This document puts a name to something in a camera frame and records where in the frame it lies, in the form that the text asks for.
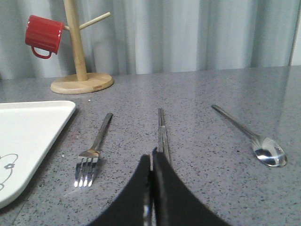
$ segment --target spoon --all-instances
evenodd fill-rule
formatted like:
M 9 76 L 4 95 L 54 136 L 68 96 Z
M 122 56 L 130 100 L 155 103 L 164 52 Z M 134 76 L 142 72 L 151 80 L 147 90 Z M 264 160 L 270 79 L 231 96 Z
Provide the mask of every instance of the spoon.
M 220 114 L 228 118 L 237 128 L 244 132 L 252 143 L 252 149 L 256 157 L 265 165 L 271 167 L 282 167 L 287 163 L 286 154 L 283 149 L 271 138 L 263 137 L 253 133 L 244 125 L 236 121 L 232 115 L 225 112 L 217 105 L 211 105 L 211 107 L 217 110 Z

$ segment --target wooden base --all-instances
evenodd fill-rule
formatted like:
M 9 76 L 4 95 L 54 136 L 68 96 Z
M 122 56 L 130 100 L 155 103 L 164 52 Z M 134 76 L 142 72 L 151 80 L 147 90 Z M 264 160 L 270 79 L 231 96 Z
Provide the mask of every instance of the wooden base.
M 60 94 L 92 93 L 110 87 L 114 80 L 104 73 L 87 73 L 88 80 L 78 81 L 76 74 L 52 82 L 51 90 Z

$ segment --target metal chopsticks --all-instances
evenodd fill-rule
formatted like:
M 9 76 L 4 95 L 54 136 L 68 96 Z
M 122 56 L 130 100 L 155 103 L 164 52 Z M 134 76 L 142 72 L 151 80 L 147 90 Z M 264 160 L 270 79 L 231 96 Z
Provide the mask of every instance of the metal chopsticks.
M 165 118 L 164 112 L 162 108 L 158 109 L 158 145 L 159 145 L 159 152 L 163 152 L 169 164 L 170 156 L 168 150 L 168 140 L 167 140 L 167 132 L 165 127 Z

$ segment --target white plate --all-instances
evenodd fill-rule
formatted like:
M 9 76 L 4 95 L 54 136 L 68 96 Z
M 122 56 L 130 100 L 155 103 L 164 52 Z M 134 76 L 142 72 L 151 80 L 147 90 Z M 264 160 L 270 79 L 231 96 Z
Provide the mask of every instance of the white plate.
M 0 104 L 0 208 L 25 189 L 74 110 L 71 101 Z

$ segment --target gray countertop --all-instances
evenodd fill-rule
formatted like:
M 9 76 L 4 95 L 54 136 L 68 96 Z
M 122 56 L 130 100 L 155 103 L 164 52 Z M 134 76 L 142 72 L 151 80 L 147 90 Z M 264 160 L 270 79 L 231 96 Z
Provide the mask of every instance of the gray countertop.
M 0 103 L 70 100 L 76 111 L 25 191 L 0 209 L 1 226 L 85 225 L 101 214 L 158 143 L 165 110 L 173 168 L 191 192 L 234 226 L 301 222 L 301 67 L 118 75 L 95 93 L 61 95 L 54 78 L 0 81 Z M 211 108 L 276 139 L 288 164 L 260 163 L 248 138 Z M 78 154 L 114 114 L 91 187 L 74 188 Z

